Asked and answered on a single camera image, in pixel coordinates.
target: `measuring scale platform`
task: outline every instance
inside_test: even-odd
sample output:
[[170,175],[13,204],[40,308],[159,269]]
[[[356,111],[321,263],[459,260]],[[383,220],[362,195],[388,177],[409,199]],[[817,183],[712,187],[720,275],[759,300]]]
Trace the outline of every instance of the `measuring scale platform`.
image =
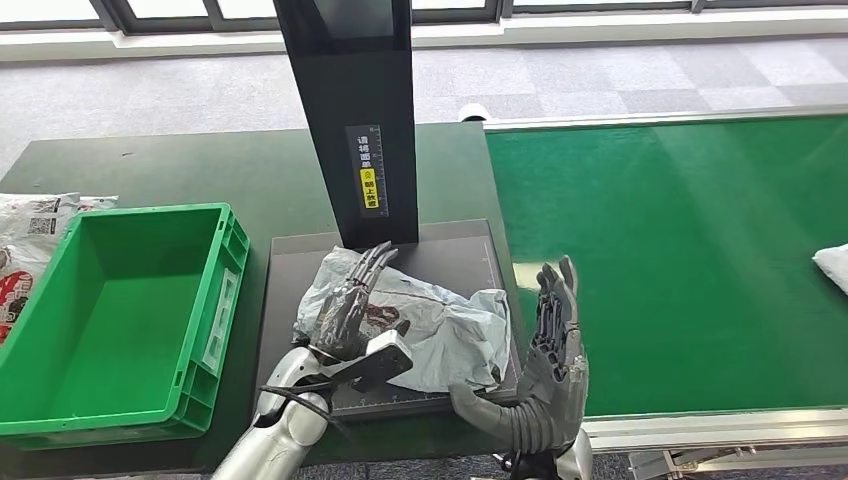
[[[293,348],[292,330],[300,299],[312,285],[321,260],[335,245],[341,245],[336,233],[272,240],[257,386],[265,383],[277,362]],[[411,277],[440,285],[465,298],[478,290],[503,288],[486,220],[421,225],[418,244],[396,246],[398,257],[389,265]],[[501,386],[484,396],[500,404],[513,403],[519,371],[513,341]],[[347,420],[450,409],[447,394],[421,393],[393,385],[382,385],[368,393],[343,386],[333,396],[333,416]]]

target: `metal robot forearm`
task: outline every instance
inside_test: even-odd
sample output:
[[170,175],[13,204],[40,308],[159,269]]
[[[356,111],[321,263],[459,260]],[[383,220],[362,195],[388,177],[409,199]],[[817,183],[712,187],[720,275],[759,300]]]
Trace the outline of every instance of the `metal robot forearm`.
[[[306,348],[291,350],[277,364],[269,385],[293,386],[308,375],[319,373],[315,356]],[[329,411],[316,393],[301,393],[304,400]],[[327,421],[306,407],[262,392],[250,428],[242,435],[212,480],[286,480],[297,469],[327,429]]]

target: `green conveyor belt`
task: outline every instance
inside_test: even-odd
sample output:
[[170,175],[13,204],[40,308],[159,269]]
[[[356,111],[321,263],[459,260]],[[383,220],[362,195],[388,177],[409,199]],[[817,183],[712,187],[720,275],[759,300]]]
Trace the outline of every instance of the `green conveyor belt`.
[[848,404],[848,117],[489,133],[521,289],[567,252],[588,415]]

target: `sticker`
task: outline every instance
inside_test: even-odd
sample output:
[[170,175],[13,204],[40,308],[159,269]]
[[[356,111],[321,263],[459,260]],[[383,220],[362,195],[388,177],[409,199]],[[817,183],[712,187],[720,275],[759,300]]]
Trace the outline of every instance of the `sticker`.
[[363,168],[359,170],[359,179],[362,182],[362,201],[365,202],[365,208],[380,208],[374,169]]
[[379,125],[347,127],[357,202],[363,218],[388,217],[383,136]]

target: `black cable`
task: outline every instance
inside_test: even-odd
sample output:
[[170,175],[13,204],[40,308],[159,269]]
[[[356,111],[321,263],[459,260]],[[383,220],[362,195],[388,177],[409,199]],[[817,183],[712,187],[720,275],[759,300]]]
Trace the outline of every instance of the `black cable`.
[[348,441],[353,442],[353,434],[351,433],[350,430],[348,430],[347,427],[342,425],[341,422],[339,422],[337,419],[333,418],[329,413],[318,408],[314,403],[312,403],[309,400],[306,400],[304,398],[301,398],[300,396],[298,396],[298,393],[295,393],[295,391],[299,391],[300,393],[315,391],[316,385],[303,385],[303,386],[300,386],[300,387],[296,387],[296,386],[295,387],[272,387],[270,385],[262,385],[261,387],[259,387],[259,390],[261,390],[263,392],[273,393],[274,395],[279,395],[281,397],[285,397],[288,400],[291,400],[293,402],[296,402],[296,403],[308,408],[311,412],[315,413],[319,417],[326,420],[327,423],[330,423],[334,427],[336,427],[338,429],[338,431],[342,435],[344,435],[344,437],[346,439],[348,439]]

